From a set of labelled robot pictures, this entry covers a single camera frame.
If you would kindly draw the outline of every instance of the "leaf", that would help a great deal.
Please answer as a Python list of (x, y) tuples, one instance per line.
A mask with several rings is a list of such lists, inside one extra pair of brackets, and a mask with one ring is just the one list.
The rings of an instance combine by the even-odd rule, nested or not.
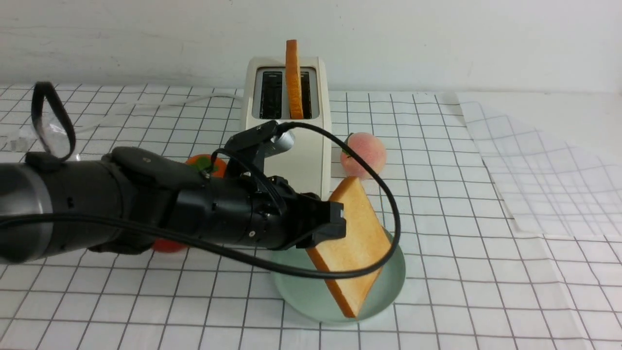
[[(345, 140), (345, 144), (348, 144), (348, 140), (350, 139), (350, 136), (352, 136), (352, 135), (354, 135), (354, 133), (350, 133), (350, 134), (348, 135), (348, 137), (347, 137), (347, 138), (346, 138), (346, 140)], [(342, 148), (342, 149), (341, 149), (341, 151), (342, 151), (343, 153), (345, 153), (345, 155), (347, 155), (347, 156), (348, 156), (348, 158), (352, 158), (352, 156), (350, 156), (350, 155), (348, 154), (348, 152), (346, 152), (346, 150), (345, 150), (345, 149), (343, 149), (343, 148)]]
[(193, 166), (197, 170), (203, 171), (211, 166), (211, 160), (210, 158), (207, 158), (207, 157), (201, 157), (197, 159), (197, 161), (193, 164)]

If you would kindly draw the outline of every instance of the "bread slice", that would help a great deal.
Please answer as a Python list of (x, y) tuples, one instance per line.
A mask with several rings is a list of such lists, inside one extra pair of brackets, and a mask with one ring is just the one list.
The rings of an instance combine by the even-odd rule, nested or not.
[[(391, 243), (376, 217), (358, 177), (347, 177), (337, 186), (330, 201), (343, 203), (346, 237), (327, 240), (307, 249), (320, 271), (344, 271), (367, 267), (382, 258)], [(330, 293), (344, 316), (357, 318), (381, 269), (346, 280), (326, 280)]]
[(302, 84), (300, 82), (300, 62), (298, 61), (298, 42), (288, 40), (285, 50), (285, 82), (289, 96), (289, 113), (292, 119), (303, 119)]

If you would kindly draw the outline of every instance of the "plate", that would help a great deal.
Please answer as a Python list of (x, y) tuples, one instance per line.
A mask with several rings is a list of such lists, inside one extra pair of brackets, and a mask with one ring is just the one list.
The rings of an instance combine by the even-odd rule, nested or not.
[[(385, 230), (389, 240), (393, 236)], [(272, 253), (272, 261), (315, 270), (315, 265), (304, 249), (288, 249)], [(358, 319), (347, 318), (339, 309), (324, 280), (293, 277), (273, 273), (274, 283), (281, 297), (304, 316), (325, 324), (349, 324), (376, 316), (393, 304), (406, 280), (404, 253), (398, 246), (378, 279), (371, 287)]]

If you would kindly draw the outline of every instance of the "table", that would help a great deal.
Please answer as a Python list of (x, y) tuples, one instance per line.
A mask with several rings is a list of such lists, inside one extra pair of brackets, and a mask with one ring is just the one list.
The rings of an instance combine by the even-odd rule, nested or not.
[[(0, 128), (29, 123), (30, 85), (0, 87)], [(59, 85), (77, 125), (137, 99), (213, 89)], [(242, 95), (241, 90), (219, 90)], [(331, 92), (333, 133), (378, 136), (396, 196), (407, 280), (392, 308), (334, 327), (285, 304), (268, 272), (195, 249), (117, 256), (77, 251), (0, 267), (0, 348), (11, 349), (619, 349), (622, 242), (520, 232), (455, 101), (432, 93)], [(78, 135), (83, 160), (139, 146), (176, 161), (210, 153), (239, 126), (240, 104), (211, 98), (140, 108)], [(31, 149), (40, 149), (34, 143)], [(345, 176), (333, 149), (333, 188)], [(0, 152), (1, 162), (24, 153)], [(378, 217), (393, 222), (365, 183)], [(267, 250), (248, 250), (268, 257)]]

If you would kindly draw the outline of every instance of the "black strap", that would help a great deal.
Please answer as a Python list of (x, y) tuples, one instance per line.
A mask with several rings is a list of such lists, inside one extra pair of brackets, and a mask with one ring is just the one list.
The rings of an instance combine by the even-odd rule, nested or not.
[(37, 82), (35, 84), (34, 91), (32, 92), (32, 104), (30, 107), (32, 113), (32, 125), (35, 128), (35, 132), (37, 136), (39, 136), (39, 140), (43, 144), (43, 148), (49, 154), (52, 154), (50, 150), (50, 146), (47, 144), (47, 140), (45, 139), (44, 129), (43, 129), (43, 105), (45, 100), (52, 107), (52, 111), (54, 115), (60, 122), (60, 125), (63, 127), (67, 134), (67, 138), (69, 139), (69, 153), (66, 154), (62, 158), (56, 157), (59, 161), (64, 162), (73, 154), (73, 151), (76, 147), (76, 134), (73, 130), (72, 120), (69, 118), (65, 107), (63, 106), (63, 102), (60, 100), (60, 97), (56, 93), (54, 89), (54, 85), (50, 82)]

